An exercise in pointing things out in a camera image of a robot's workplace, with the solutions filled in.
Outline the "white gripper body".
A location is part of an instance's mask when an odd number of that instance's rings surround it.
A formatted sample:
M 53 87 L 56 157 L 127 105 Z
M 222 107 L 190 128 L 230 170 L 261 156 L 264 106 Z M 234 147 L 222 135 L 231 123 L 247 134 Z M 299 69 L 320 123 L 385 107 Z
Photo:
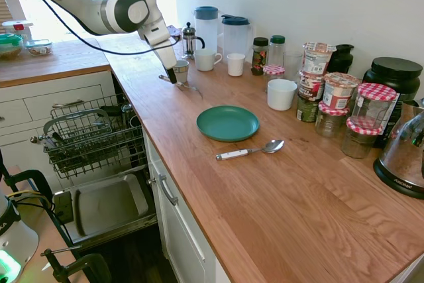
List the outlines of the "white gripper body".
M 176 65 L 177 60 L 170 40 L 171 35 L 164 19 L 142 25 L 138 29 L 138 35 L 153 49 L 165 69 L 172 69 Z

